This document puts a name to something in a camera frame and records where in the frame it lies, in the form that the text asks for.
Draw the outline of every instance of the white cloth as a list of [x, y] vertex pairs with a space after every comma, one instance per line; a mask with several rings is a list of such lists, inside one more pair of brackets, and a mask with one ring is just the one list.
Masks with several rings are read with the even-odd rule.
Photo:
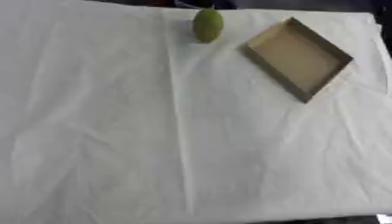
[[[392, 210], [391, 70], [370, 15], [223, 11], [206, 45], [194, 10], [69, 2], [0, 19], [2, 223]], [[308, 104], [240, 48], [289, 17], [354, 57]]]

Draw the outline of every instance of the table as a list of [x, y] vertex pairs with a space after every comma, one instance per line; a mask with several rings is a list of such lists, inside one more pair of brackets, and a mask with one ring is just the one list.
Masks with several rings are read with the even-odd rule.
[[[369, 14], [229, 10], [220, 39], [203, 45], [191, 33], [193, 10], [21, 5], [0, 39], [1, 221], [391, 210], [391, 70]], [[240, 51], [289, 17], [354, 57], [308, 104]]]

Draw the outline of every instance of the cardboard tray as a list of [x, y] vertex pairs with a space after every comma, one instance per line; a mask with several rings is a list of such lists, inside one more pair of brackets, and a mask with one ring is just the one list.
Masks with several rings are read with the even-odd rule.
[[302, 102], [353, 59], [295, 18], [270, 27], [246, 46], [251, 59]]

